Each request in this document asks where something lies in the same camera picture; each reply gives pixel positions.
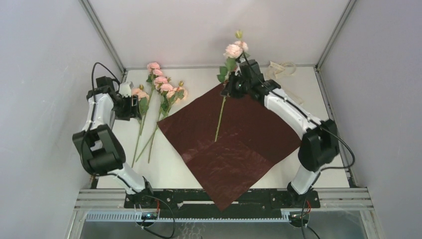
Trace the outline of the pink fake flower stem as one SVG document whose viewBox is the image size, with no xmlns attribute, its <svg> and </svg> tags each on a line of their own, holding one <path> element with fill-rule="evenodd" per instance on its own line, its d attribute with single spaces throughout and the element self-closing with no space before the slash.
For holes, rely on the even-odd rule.
<svg viewBox="0 0 422 239">
<path fill-rule="evenodd" d="M 180 101 L 185 100 L 188 96 L 188 91 L 184 87 L 184 82 L 179 81 L 177 86 L 173 86 L 170 83 L 165 83 L 158 89 L 162 100 L 158 112 L 157 122 L 165 119 L 174 104 L 178 104 Z"/>
<path fill-rule="evenodd" d="M 139 140 L 140 140 L 140 137 L 142 135 L 142 131 L 143 131 L 143 127 L 144 127 L 145 116 L 146 116 L 147 111 L 149 109 L 150 95 L 147 92 L 145 92 L 144 86 L 142 84 L 140 84 L 138 86 L 138 88 L 135 88 L 134 90 L 132 90 L 132 94 L 134 96 L 137 96 L 137 98 L 138 98 L 138 110 L 139 110 L 139 113 L 140 113 L 140 116 L 139 116 L 139 119 L 138 119 L 139 130 L 138 130 L 138 135 L 137 135 L 137 139 L 136 139 L 133 161 L 132 161 L 132 164 L 131 164 L 131 167 L 133 168 L 134 164 L 135 164 L 135 158 L 136 158 L 136 155 L 137 155 Z"/>
<path fill-rule="evenodd" d="M 238 64 L 245 61 L 250 56 L 249 47 L 243 39 L 243 31 L 237 30 L 235 32 L 236 41 L 229 44 L 224 52 L 225 63 L 220 66 L 217 79 L 223 83 L 224 86 L 228 84 L 229 76 L 238 68 Z"/>
<path fill-rule="evenodd" d="M 147 70 L 148 70 L 148 78 L 146 80 L 146 83 L 150 86 L 150 90 L 148 92 L 145 89 L 144 90 L 145 90 L 145 92 L 147 92 L 150 95 L 150 103 L 149 103 L 149 109 L 148 109 L 147 114 L 145 116 L 144 126 L 145 126 L 145 122 L 146 122 L 146 118 L 148 116 L 148 113 L 150 112 L 151 102 L 154 101 L 157 98 L 155 95 L 160 95 L 160 93 L 158 92 L 158 89 L 160 88 L 160 86 L 162 84 L 169 83 L 169 80 L 166 76 L 164 76 L 164 73 L 162 72 L 161 66 L 160 66 L 159 63 L 157 63 L 157 62 L 148 63 L 147 64 Z M 148 146 L 150 144 L 151 140 L 152 140 L 152 138 L 150 138 L 146 142 L 146 144 L 142 148 L 141 152 L 137 151 L 135 162 L 137 162 L 139 160 L 139 158 L 143 154 L 144 150 L 146 149 L 146 146 Z"/>
</svg>

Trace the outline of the red wrapping paper sheet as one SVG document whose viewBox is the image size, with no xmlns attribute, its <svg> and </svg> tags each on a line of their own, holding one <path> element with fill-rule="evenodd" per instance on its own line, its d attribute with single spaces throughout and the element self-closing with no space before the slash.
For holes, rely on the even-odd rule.
<svg viewBox="0 0 422 239">
<path fill-rule="evenodd" d="M 217 85 L 158 122 L 167 140 L 220 211 L 224 211 L 301 140 L 249 96 L 223 98 Z"/>
</svg>

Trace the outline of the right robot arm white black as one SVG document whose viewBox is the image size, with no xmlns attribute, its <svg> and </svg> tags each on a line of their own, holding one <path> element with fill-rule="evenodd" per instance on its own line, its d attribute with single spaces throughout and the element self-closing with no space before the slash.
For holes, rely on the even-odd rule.
<svg viewBox="0 0 422 239">
<path fill-rule="evenodd" d="M 350 153 L 352 162 L 343 169 L 355 164 L 355 154 L 350 146 L 338 136 L 336 123 L 321 120 L 294 102 L 274 80 L 265 80 L 255 60 L 237 58 L 237 67 L 229 73 L 228 82 L 222 96 L 241 98 L 247 94 L 266 109 L 279 116 L 301 140 L 298 159 L 300 167 L 288 184 L 288 202 L 293 207 L 301 207 L 320 174 L 333 167 L 330 165 L 340 153 L 342 144 Z"/>
</svg>

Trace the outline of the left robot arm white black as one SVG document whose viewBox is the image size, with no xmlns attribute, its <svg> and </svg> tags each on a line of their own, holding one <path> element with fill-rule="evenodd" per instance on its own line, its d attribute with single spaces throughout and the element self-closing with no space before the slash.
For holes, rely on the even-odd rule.
<svg viewBox="0 0 422 239">
<path fill-rule="evenodd" d="M 140 119 L 137 95 L 132 94 L 131 82 L 120 83 L 111 77 L 94 77 L 86 95 L 89 104 L 87 121 L 80 132 L 73 134 L 83 169 L 93 177 L 112 177 L 126 192 L 126 200 L 135 207 L 151 207 L 157 200 L 148 180 L 137 174 L 126 162 L 123 146 L 112 131 L 114 120 Z"/>
</svg>

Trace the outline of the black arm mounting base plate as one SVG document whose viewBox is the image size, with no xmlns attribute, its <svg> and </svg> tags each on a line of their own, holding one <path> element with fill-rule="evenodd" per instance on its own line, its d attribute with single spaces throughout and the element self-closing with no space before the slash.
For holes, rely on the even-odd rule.
<svg viewBox="0 0 422 239">
<path fill-rule="evenodd" d="M 318 192 L 294 198 L 287 190 L 251 189 L 226 209 L 220 210 L 204 190 L 174 189 L 130 195 L 124 199 L 126 209 L 151 209 L 166 219 L 278 219 L 281 212 L 308 212 L 319 209 Z"/>
</svg>

